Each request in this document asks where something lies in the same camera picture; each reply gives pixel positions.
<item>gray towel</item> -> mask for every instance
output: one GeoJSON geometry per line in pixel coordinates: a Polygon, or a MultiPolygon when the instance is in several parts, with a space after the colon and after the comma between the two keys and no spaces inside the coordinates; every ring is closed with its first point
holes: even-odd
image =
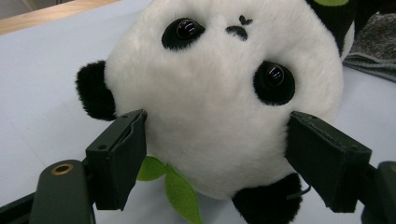
{"type": "Polygon", "coordinates": [[[344,65],[396,82],[396,14],[375,14],[356,36],[344,65]]]}

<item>white plush body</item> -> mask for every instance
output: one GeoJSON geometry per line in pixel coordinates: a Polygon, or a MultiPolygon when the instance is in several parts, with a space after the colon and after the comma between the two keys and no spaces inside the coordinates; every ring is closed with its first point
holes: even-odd
{"type": "Polygon", "coordinates": [[[208,196],[266,186],[293,172],[284,158],[294,110],[331,121],[343,78],[338,49],[305,0],[156,0],[106,61],[117,115],[145,109],[148,152],[208,196]],[[241,25],[246,41],[225,32],[241,25]],[[172,21],[205,27],[189,48],[163,47],[172,21]],[[253,88],[263,61],[293,73],[294,97],[265,105],[253,88]]]}

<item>panda plush toy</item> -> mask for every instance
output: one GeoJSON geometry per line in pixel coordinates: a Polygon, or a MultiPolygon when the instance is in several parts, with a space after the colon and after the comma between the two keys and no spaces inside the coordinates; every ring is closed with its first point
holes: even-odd
{"type": "Polygon", "coordinates": [[[247,223],[289,223],[302,200],[286,199],[301,191],[284,157],[290,113],[332,122],[342,61],[381,4],[154,0],[105,61],[81,68],[78,94],[96,119],[147,111],[140,178],[167,175],[189,222],[201,219],[177,204],[193,190],[233,200],[247,223]]]}

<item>panda ear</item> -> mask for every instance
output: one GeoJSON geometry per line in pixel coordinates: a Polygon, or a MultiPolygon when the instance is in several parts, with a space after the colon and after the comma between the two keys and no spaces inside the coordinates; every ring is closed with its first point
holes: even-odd
{"type": "Polygon", "coordinates": [[[76,89],[79,100],[89,116],[113,120],[116,107],[111,91],[105,83],[105,61],[89,63],[77,73],[76,89]]]}
{"type": "Polygon", "coordinates": [[[340,55],[347,32],[355,20],[357,0],[305,0],[334,36],[340,55]]]}

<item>leaf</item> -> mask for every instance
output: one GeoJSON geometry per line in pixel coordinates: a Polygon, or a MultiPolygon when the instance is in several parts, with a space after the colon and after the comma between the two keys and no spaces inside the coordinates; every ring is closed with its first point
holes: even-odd
{"type": "Polygon", "coordinates": [[[349,0],[314,0],[325,7],[340,7],[349,2],[349,0]]]}
{"type": "Polygon", "coordinates": [[[195,190],[171,168],[165,177],[165,192],[174,209],[192,224],[202,224],[195,190]]]}
{"type": "Polygon", "coordinates": [[[160,162],[157,158],[147,156],[140,167],[137,180],[140,181],[151,181],[155,180],[166,172],[166,166],[160,162]]]}

